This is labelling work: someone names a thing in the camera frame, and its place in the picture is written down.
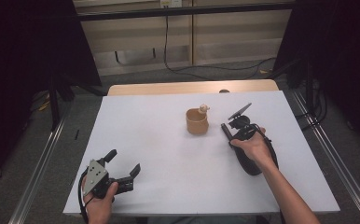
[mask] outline metal rail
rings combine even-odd
[[[172,8],[153,8],[130,11],[117,12],[93,12],[78,13],[71,16],[52,16],[37,17],[33,20],[68,20],[68,21],[103,21],[118,19],[134,19],[147,17],[165,17],[165,16],[184,16],[197,14],[214,14],[214,13],[230,13],[230,12],[246,12],[246,11],[270,11],[285,10],[298,7],[317,7],[320,5],[318,1],[311,2],[280,2],[280,3],[262,3],[262,4],[243,4],[229,6],[212,6],[212,7],[172,7]]]
[[[73,102],[66,104],[62,114],[62,119],[60,120],[56,129],[49,135],[40,160],[38,161],[32,177],[29,179],[28,185],[26,186],[26,189],[23,192],[8,224],[22,224],[25,221],[37,193],[38,187],[40,186],[40,182],[43,179],[44,173],[46,172],[49,159],[51,158],[52,152],[55,149],[59,137],[61,136],[64,122],[69,115],[72,104]]]
[[[296,99],[299,108],[303,113],[306,113],[307,107],[305,106],[305,99],[303,98],[302,94],[299,92],[293,91],[293,96]],[[310,124],[317,123],[315,117],[307,116],[307,121]],[[342,158],[340,157],[337,150],[332,145],[331,141],[329,140],[328,136],[325,134],[325,131],[320,126],[320,124],[312,126],[313,132],[316,135],[318,141],[320,142],[321,146],[323,147],[325,154],[330,159],[332,165],[334,166],[339,178],[342,180],[343,185],[348,190],[349,194],[351,195],[355,205],[360,211],[360,186],[358,185],[357,181],[354,179],[352,174],[350,173],[349,169],[343,162]]]

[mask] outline electrical outlet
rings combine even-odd
[[[170,7],[171,6],[171,0],[160,0],[160,7]]]
[[[160,0],[160,7],[181,7],[183,5],[182,0]]]

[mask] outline white table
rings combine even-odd
[[[244,114],[267,129],[282,173],[305,202],[314,212],[339,211],[281,91],[104,97],[77,179],[91,159],[100,159],[115,148],[118,155],[106,165],[111,177],[129,175],[139,162],[142,168],[134,191],[116,196],[115,214],[148,217],[278,212],[263,175],[245,173],[220,128],[249,102],[253,104]],[[187,132],[185,113],[201,104],[211,107],[210,127],[206,135],[195,136]],[[65,214],[79,214],[76,186]]]

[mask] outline black wire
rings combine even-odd
[[[268,149],[270,150],[270,155],[272,157],[273,162],[275,163],[276,167],[279,169],[279,163],[278,159],[276,157],[276,152],[273,149],[272,143],[270,142],[270,139],[261,131],[259,126],[257,124],[249,124],[249,126],[264,138],[265,145],[267,145]]]
[[[226,68],[226,67],[219,67],[219,66],[212,66],[212,65],[194,65],[194,66],[187,66],[184,68],[179,68],[179,69],[172,69],[171,67],[169,67],[168,62],[167,62],[167,45],[168,45],[168,31],[169,31],[169,22],[168,22],[168,16],[165,17],[166,19],[166,32],[165,32],[165,46],[164,46],[164,50],[163,50],[163,62],[165,64],[165,67],[176,74],[179,75],[187,75],[187,76],[193,76],[193,77],[198,77],[198,78],[202,78],[202,79],[206,79],[206,80],[211,80],[214,81],[211,78],[208,77],[201,77],[195,74],[190,74],[190,73],[181,73],[181,71],[187,70],[187,69],[191,69],[191,68],[213,68],[213,69],[222,69],[222,70],[229,70],[229,71],[242,71],[242,70],[247,70],[247,69],[251,69],[251,68],[255,68],[256,67],[256,71],[250,76],[250,77],[254,77],[259,69],[259,66],[267,61],[270,60],[274,60],[276,59],[275,57],[272,58],[268,58],[265,59],[255,65],[251,65],[251,66],[247,66],[247,67],[241,67],[241,68]]]
[[[323,99],[324,99],[324,108],[323,108],[323,106],[321,105],[321,102],[320,102],[320,91],[322,92]],[[326,117],[328,106],[327,106],[327,99],[326,99],[326,96],[325,96],[325,92],[322,89],[320,89],[318,95],[319,95],[319,104],[320,104],[320,107],[321,107],[321,111],[319,112],[319,115],[317,117],[315,117],[315,121],[313,121],[309,125],[301,128],[301,131],[306,131],[306,130],[310,129],[311,127],[315,126],[315,125],[321,124],[323,122],[323,120],[325,119],[325,117]]]
[[[90,203],[90,201],[92,201],[92,199],[94,199],[95,197],[91,197],[86,203],[85,203],[85,205],[84,205],[84,207],[86,207],[87,208],[87,205]]]
[[[316,98],[315,98],[316,107],[314,108],[314,110],[319,109],[318,115],[316,116],[317,118],[320,118],[320,116],[322,115],[322,112],[323,112],[322,102],[320,100],[320,92],[321,91],[322,91],[322,89],[319,88],[319,90],[317,91],[317,94],[316,94]]]
[[[320,97],[319,97],[319,94],[320,94],[320,90],[321,89],[313,89],[314,91],[317,91],[316,95],[314,96],[314,105],[313,105],[313,109],[312,111],[307,111],[306,113],[303,113],[303,114],[300,114],[300,115],[295,115],[296,119],[301,119],[307,115],[311,115],[311,116],[315,116],[316,114],[316,109],[319,108],[319,116],[321,115],[322,113],[322,106],[320,104]]]
[[[81,197],[81,194],[82,194],[82,190],[81,190],[81,185],[82,185],[82,180],[84,178],[84,176],[87,175],[87,172],[88,172],[88,167],[87,169],[84,171],[84,173],[81,174],[81,177],[78,181],[78,204],[80,205],[80,211],[81,211],[81,216],[83,217],[85,223],[88,224],[89,220],[88,220],[88,215],[87,215],[87,210],[86,210],[86,206],[87,205],[83,205],[82,203],[82,197]]]

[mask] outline human hand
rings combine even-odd
[[[86,177],[82,181],[82,187],[84,188]],[[107,193],[103,199],[94,198],[92,192],[83,197],[86,209],[88,212],[89,224],[103,224],[107,223],[111,216],[111,207],[113,203],[114,195],[118,190],[118,183],[112,183],[107,190]]]
[[[261,132],[265,133],[264,128],[260,128]],[[270,150],[265,144],[263,136],[256,132],[253,137],[248,140],[241,141],[239,139],[232,139],[230,143],[235,147],[243,149],[246,156],[256,162],[257,166],[265,165],[267,162],[273,162]]]

